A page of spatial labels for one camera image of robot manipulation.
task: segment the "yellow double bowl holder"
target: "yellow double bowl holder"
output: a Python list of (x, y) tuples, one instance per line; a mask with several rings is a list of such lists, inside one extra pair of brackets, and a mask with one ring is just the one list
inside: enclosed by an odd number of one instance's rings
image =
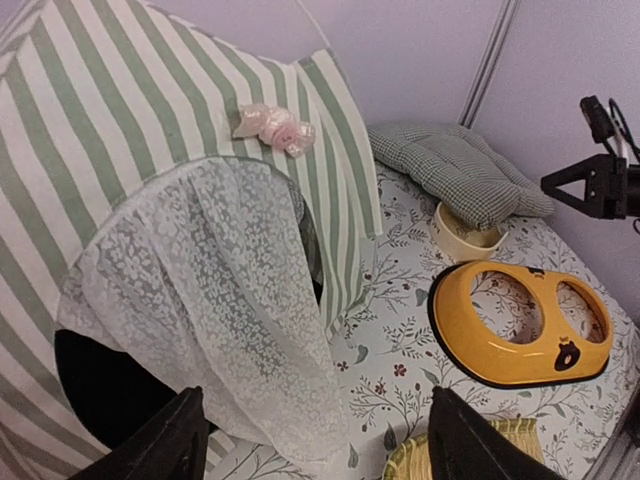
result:
[[(533, 342), (515, 344), (495, 335), (471, 303), (476, 275), (494, 271), (508, 275), (534, 297), (542, 312), (542, 332)], [(598, 343), (583, 338), (565, 320), (557, 301), (560, 283), (573, 287), (591, 307), (600, 329)], [(438, 343), (472, 378), (495, 388), (521, 388), (589, 380), (604, 372), (613, 325), (607, 309), (584, 282), (558, 272), (476, 261), (442, 272), (429, 293), (429, 320)]]

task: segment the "checkered cushion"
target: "checkered cushion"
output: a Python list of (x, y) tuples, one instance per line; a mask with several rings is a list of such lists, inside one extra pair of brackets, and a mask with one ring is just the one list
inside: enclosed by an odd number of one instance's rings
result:
[(369, 139), (377, 160), (411, 176), (479, 230), (512, 214), (553, 213), (549, 197), (460, 125), (385, 124), (369, 128)]

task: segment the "green and white striped fabric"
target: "green and white striped fabric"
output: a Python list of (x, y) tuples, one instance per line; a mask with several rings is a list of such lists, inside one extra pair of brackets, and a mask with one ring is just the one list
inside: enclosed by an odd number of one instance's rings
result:
[[(294, 160), (231, 139), (239, 105), (258, 102), (313, 123), (314, 148)], [(360, 242), (382, 229), (366, 130), (330, 52), (284, 65), (136, 0), (30, 1), (0, 33), (0, 455), (17, 477), (66, 478), (107, 451), (56, 372), (69, 267), (146, 183), (214, 156), (267, 162), (300, 187), (331, 335), (362, 295)], [(232, 447), (213, 436), (208, 469)]]

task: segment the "white panel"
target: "white panel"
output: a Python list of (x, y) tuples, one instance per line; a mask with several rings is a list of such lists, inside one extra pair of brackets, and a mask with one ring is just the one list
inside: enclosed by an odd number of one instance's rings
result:
[[(584, 96), (614, 97), (640, 138), (638, 25), (637, 2), (523, 1), (476, 130), (535, 181), (604, 153), (580, 112)], [(640, 237), (631, 224), (560, 204), (550, 224), (640, 320)]]

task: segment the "floral print fabric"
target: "floral print fabric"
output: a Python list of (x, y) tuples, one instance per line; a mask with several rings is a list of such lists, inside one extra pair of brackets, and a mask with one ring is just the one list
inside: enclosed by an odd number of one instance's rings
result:
[(207, 419), (306, 471), (348, 448), (337, 371), (285, 178), (208, 158), (118, 210), (63, 286), (59, 325), (129, 353)]
[[(594, 288), (614, 323), (609, 365), (597, 379), (545, 388), (497, 390), (472, 380), (439, 347), (427, 317), (433, 278), (452, 264), (429, 236), (435, 201), (386, 167), (378, 166), (378, 186), (386, 235), (378, 241), (373, 269), (364, 273), (366, 308), (347, 316), (332, 345), (350, 414), (350, 448), (327, 478), (379, 479), (388, 454), (408, 437), (426, 432), (436, 385), (452, 388), (489, 419), (536, 418), (545, 464), (565, 478), (583, 478), (638, 381), (640, 339), (633, 322), (544, 221), (512, 217), (504, 225), (509, 237), (493, 260), (567, 272)], [(497, 334), (521, 341), (539, 334), (537, 306), (517, 284), (489, 273), (473, 288), (476, 309)], [(575, 328), (584, 336), (597, 335), (588, 307), (575, 292), (562, 287), (558, 299)], [(311, 477), (270, 447), (242, 443), (207, 478)]]

